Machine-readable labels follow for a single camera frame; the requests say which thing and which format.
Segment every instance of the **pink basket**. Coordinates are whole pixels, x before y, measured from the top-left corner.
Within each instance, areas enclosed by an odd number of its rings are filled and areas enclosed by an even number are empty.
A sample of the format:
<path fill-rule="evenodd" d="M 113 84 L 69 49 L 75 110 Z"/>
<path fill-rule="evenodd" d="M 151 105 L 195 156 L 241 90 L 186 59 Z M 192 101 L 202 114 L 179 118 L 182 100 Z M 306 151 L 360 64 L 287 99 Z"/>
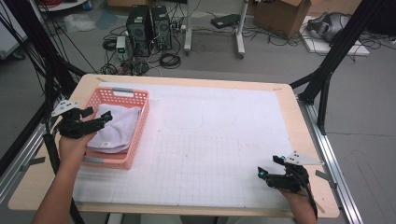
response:
<path fill-rule="evenodd" d="M 96 167 L 129 170 L 132 167 L 134 154 L 136 153 L 137 146 L 139 145 L 139 140 L 149 113 L 149 93 L 147 91 L 123 88 L 96 88 L 91 94 L 87 104 L 85 104 L 85 108 L 89 106 L 93 107 L 93 114 L 87 117 L 87 119 L 94 119 L 100 104 L 122 105 L 125 107 L 139 106 L 142 108 L 142 110 L 134 129 L 134 135 L 132 136 L 131 145 L 129 145 L 127 153 L 123 152 L 109 154 L 87 151 L 82 164 Z"/>

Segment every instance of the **white mounting plate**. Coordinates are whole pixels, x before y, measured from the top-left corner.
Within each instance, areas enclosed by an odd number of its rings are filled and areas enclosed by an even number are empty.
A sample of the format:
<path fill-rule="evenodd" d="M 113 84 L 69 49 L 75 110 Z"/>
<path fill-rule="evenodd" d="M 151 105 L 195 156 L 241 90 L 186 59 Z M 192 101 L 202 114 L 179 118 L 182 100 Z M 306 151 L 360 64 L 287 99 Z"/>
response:
<path fill-rule="evenodd" d="M 320 161 L 297 152 L 294 152 L 285 158 L 285 162 L 294 165 L 324 165 L 324 161 Z"/>
<path fill-rule="evenodd" d="M 56 107 L 55 109 L 52 111 L 51 115 L 53 117 L 55 116 L 59 116 L 62 113 L 71 110 L 73 108 L 78 107 L 78 103 L 77 102 L 73 102 L 73 101 L 68 101 L 68 100 L 62 100 Z"/>

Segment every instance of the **wooden table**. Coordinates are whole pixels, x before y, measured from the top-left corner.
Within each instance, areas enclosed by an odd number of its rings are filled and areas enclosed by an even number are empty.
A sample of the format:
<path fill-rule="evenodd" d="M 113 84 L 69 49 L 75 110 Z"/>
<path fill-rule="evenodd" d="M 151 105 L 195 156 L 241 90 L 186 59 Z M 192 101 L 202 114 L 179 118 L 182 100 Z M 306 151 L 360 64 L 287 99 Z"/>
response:
<path fill-rule="evenodd" d="M 71 101 L 84 105 L 91 92 L 101 82 L 119 82 L 136 84 L 153 84 L 183 87 L 212 87 L 224 89 L 273 91 L 280 105 L 283 120 L 290 138 L 291 147 L 299 153 L 318 157 L 310 133 L 306 127 L 300 107 L 297 104 L 291 87 L 287 84 L 255 83 L 240 81 L 165 78 L 165 77 L 123 77 L 105 75 L 86 75 L 78 83 Z M 26 172 L 21 183 L 11 197 L 8 206 L 13 210 L 36 210 L 47 192 L 53 178 L 47 150 L 42 147 L 37 155 L 46 157 L 44 163 L 33 165 Z M 315 171 L 323 172 L 318 165 L 305 166 L 312 185 L 314 197 L 318 203 L 319 217 L 338 217 L 339 210 L 335 202 L 329 183 L 316 176 Z M 263 216 L 263 217 L 291 217 L 290 211 L 249 209 L 249 208 L 224 208 L 204 206 L 171 206 L 171 205 L 141 205 L 124 203 L 84 203 L 78 202 L 78 209 L 86 212 L 107 213 L 149 213 L 149 214 L 176 214 L 193 216 Z"/>

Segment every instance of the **towel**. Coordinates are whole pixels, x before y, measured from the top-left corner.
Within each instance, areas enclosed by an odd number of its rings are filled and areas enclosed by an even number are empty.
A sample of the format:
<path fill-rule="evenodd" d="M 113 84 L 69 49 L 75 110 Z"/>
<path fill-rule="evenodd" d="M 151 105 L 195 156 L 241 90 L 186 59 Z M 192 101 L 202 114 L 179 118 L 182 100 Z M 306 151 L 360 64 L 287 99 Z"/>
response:
<path fill-rule="evenodd" d="M 121 105 L 99 105 L 95 117 L 99 118 L 111 111 L 113 120 L 96 134 L 88 143 L 87 149 L 105 153 L 126 151 L 131 144 L 140 110 L 138 106 L 127 108 Z"/>

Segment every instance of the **gray floor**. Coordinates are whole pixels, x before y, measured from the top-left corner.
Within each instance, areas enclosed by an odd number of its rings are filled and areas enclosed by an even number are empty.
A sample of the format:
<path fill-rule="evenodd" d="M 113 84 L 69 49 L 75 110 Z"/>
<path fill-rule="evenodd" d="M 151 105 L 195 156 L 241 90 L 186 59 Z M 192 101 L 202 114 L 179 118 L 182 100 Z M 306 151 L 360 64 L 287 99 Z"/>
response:
<path fill-rule="evenodd" d="M 67 13 L 83 12 L 79 8 Z M 102 7 L 87 12 L 93 21 L 103 21 L 102 29 L 70 34 L 95 70 L 104 63 L 103 36 L 125 23 L 125 17 L 108 13 Z M 194 19 L 195 24 L 210 27 L 210 17 Z M 251 27 L 251 18 L 247 26 Z M 149 77 L 185 77 L 242 80 L 253 82 L 291 83 L 315 71 L 324 57 L 308 53 L 304 44 L 275 46 L 267 35 L 245 38 L 246 56 L 236 55 L 231 35 L 194 33 L 192 53 L 179 53 L 178 69 L 159 68 L 148 71 Z M 85 71 L 92 69 L 61 35 L 71 62 Z M 364 223 L 396 223 L 396 50 L 382 47 L 369 49 L 369 57 L 345 58 L 332 77 L 326 130 L 335 156 Z M 43 102 L 42 91 L 28 60 L 0 61 L 0 122 L 2 138 L 0 155 L 12 144 L 21 129 Z M 29 223 L 33 212 L 10 211 L 8 198 L 0 206 L 0 223 Z M 104 222 L 106 214 L 83 214 L 87 223 Z M 128 215 L 123 223 L 137 223 L 137 215 Z M 209 223 L 213 217 L 183 217 L 185 223 Z M 269 223 L 292 223 L 288 218 L 270 218 Z M 343 215 L 336 219 L 320 219 L 319 223 L 347 223 Z"/>

